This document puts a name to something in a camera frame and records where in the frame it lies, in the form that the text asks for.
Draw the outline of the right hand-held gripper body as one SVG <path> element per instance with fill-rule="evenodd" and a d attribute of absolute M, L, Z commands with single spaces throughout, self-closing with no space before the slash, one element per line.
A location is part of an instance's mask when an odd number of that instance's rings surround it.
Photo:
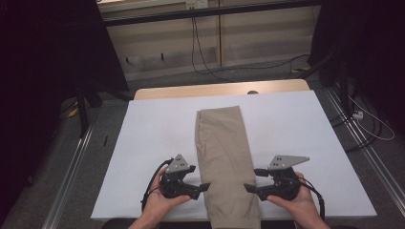
<path fill-rule="evenodd" d="M 273 196 L 285 200 L 293 200 L 297 197 L 300 181 L 293 167 L 306 161 L 309 161 L 308 156 L 276 155 L 271 160 L 267 166 L 267 171 L 274 181 L 275 191 L 272 193 Z"/>

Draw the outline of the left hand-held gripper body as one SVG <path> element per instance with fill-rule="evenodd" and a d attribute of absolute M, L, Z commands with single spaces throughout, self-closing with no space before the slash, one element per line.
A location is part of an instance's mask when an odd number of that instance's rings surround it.
<path fill-rule="evenodd" d="M 187 175 L 184 171 L 189 166 L 181 154 L 169 163 L 160 179 L 160 188 L 166 198 L 189 196 L 190 191 L 183 179 Z"/>

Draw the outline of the beige pants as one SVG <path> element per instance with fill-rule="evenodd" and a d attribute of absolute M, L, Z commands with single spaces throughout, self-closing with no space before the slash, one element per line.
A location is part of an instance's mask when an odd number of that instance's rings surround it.
<path fill-rule="evenodd" d="M 195 143 L 212 229 L 261 229 L 258 199 L 245 189 L 256 178 L 240 108 L 198 111 Z"/>

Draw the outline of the person's left hand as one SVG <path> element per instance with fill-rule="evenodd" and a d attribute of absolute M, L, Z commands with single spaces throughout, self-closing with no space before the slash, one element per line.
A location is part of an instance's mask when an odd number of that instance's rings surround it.
<path fill-rule="evenodd" d="M 166 198 L 160 191 L 160 177 L 165 172 L 161 168 L 154 178 L 151 188 L 148 190 L 148 199 L 142 213 L 154 221 L 160 222 L 175 207 L 190 200 L 189 196 L 179 196 L 176 198 Z"/>

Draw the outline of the person's right hand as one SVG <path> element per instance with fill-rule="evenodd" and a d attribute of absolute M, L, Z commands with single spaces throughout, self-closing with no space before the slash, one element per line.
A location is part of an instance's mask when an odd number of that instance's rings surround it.
<path fill-rule="evenodd" d="M 285 200 L 276 196 L 268 196 L 266 199 L 286 209 L 303 227 L 308 227 L 319 217 L 311 192 L 305 186 L 300 187 L 297 197 L 293 200 Z"/>

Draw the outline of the white table board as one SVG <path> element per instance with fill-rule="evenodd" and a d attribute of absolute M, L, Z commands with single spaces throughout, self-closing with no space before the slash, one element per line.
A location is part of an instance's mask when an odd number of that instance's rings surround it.
<path fill-rule="evenodd" d="M 197 165 L 195 123 L 203 109 L 240 108 L 252 162 L 265 168 L 277 155 L 303 156 L 297 165 L 326 204 L 329 219 L 376 212 L 312 91 L 145 99 L 130 102 L 91 214 L 94 220 L 136 218 L 146 187 L 166 159 Z"/>

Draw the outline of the light wooden table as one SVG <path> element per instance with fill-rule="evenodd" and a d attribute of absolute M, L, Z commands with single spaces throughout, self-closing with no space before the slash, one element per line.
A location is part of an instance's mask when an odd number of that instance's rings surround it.
<path fill-rule="evenodd" d="M 286 79 L 150 88 L 137 90 L 134 95 L 134 99 L 144 100 L 160 98 L 234 95 L 247 94 L 248 91 L 257 91 L 259 94 L 302 92 L 309 91 L 309 85 L 304 79 Z"/>

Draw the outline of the black metal stand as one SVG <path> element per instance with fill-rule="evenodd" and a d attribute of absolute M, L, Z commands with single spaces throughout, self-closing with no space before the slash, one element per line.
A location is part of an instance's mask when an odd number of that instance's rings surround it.
<path fill-rule="evenodd" d="M 306 72 L 299 75 L 300 79 L 307 79 L 314 73 L 319 74 L 323 87 L 339 84 L 340 104 L 345 115 L 350 112 L 348 99 L 348 66 L 346 60 L 337 52 L 329 52 L 323 59 L 311 66 Z"/>
<path fill-rule="evenodd" d="M 86 132 L 90 129 L 90 122 L 86 112 L 86 104 L 89 104 L 92 108 L 99 108 L 103 104 L 103 100 L 98 94 L 99 92 L 105 92 L 123 101 L 130 101 L 134 99 L 134 95 L 129 91 L 118 91 L 94 80 L 78 82 L 75 89 L 75 96 L 80 118 L 81 137 L 84 137 Z"/>

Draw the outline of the black horizontal beam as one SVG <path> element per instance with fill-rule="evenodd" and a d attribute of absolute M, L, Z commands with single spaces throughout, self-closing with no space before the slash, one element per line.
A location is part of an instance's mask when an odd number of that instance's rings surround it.
<path fill-rule="evenodd" d="M 320 6 L 324 2 L 325 0 L 280 0 L 268 3 L 247 4 L 229 7 L 216 7 L 201 10 L 180 10 L 180 11 L 163 12 L 140 16 L 113 17 L 112 19 L 105 19 L 103 25 L 105 27 L 114 27 L 132 24 L 187 19 L 187 18 L 246 13 L 254 11 L 294 9 L 311 6 Z"/>

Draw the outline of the black curtain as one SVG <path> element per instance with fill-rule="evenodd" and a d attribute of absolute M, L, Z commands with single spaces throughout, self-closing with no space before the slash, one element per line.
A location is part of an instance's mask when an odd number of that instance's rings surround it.
<path fill-rule="evenodd" d="M 405 0 L 326 0 L 309 63 L 339 53 L 349 76 L 405 135 Z"/>
<path fill-rule="evenodd" d="M 99 0 L 0 0 L 0 224 L 43 160 L 61 103 L 127 91 Z"/>

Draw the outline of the aluminium floor rail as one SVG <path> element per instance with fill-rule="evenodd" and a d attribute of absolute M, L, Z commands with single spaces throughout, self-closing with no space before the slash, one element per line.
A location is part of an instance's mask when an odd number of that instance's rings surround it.
<path fill-rule="evenodd" d="M 387 190 L 394 204 L 397 206 L 401 214 L 405 216 L 405 188 L 403 188 L 394 177 L 394 171 L 391 171 L 388 164 L 383 162 L 373 146 L 377 139 L 382 141 L 393 140 L 395 134 L 393 134 L 392 138 L 384 138 L 369 132 L 361 126 L 360 120 L 356 120 L 352 116 L 344 114 L 340 104 L 340 98 L 336 92 L 325 90 L 325 93 L 330 100 L 331 105 L 338 113 L 336 118 L 339 122 L 333 124 L 332 127 L 343 125 L 355 141 L 355 145 L 346 149 L 345 152 L 348 155 L 353 155 L 355 152 L 361 152 L 364 155 L 375 174 L 378 176 L 380 182 Z"/>
<path fill-rule="evenodd" d="M 84 157 L 84 154 L 86 153 L 86 149 L 90 142 L 93 129 L 94 125 L 91 125 L 79 139 L 78 144 L 75 148 L 73 158 L 59 187 L 51 209 L 42 225 L 42 229 L 57 229 L 58 224 L 62 218 L 64 208 L 69 199 L 69 195 L 72 191 L 78 168 L 82 162 L 82 158 Z"/>

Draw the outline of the white wall socket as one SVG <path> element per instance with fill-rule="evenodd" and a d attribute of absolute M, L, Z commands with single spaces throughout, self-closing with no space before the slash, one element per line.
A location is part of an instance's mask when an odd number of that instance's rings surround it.
<path fill-rule="evenodd" d="M 185 6 L 188 10 L 207 9 L 208 0 L 186 0 Z"/>

